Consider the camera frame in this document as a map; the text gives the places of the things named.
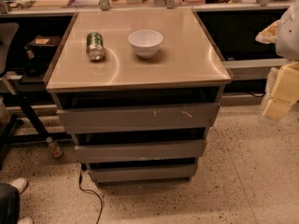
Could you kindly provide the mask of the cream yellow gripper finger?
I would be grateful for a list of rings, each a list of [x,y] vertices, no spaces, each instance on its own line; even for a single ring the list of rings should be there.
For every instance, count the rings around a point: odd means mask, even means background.
[[[299,62],[272,67],[265,86],[262,116],[271,120],[283,119],[298,101]]]

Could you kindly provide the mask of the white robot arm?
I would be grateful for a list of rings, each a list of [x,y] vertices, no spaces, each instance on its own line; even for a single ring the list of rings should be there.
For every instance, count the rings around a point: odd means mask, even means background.
[[[278,21],[276,53],[289,62],[268,74],[261,114],[271,120],[283,119],[299,100],[299,0]]]

